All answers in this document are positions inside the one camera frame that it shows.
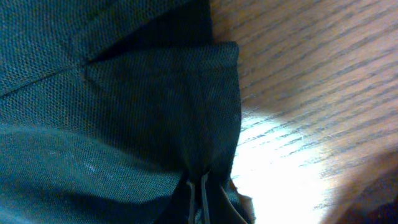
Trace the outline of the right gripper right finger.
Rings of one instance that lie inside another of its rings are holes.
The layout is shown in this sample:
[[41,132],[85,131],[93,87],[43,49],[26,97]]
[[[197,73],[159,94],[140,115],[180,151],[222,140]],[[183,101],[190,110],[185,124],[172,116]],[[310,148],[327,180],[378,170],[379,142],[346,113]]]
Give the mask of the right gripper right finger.
[[206,182],[208,180],[208,174],[205,174],[201,178],[201,198],[202,198],[202,207],[203,207],[203,217],[205,224],[210,224],[210,214],[209,214],[209,206],[208,199],[206,193]]

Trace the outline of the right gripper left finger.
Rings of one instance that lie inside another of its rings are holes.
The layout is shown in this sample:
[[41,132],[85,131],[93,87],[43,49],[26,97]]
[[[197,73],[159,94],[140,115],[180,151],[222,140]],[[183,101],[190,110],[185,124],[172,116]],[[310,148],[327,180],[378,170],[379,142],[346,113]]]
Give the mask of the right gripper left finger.
[[188,180],[187,185],[190,188],[188,224],[195,224],[195,184]]

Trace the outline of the black t-shirt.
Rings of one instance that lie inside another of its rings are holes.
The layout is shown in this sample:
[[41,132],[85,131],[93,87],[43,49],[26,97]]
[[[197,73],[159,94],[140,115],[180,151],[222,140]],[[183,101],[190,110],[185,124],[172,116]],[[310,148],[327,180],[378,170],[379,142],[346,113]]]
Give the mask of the black t-shirt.
[[235,42],[208,1],[1,1],[1,222],[252,223]]

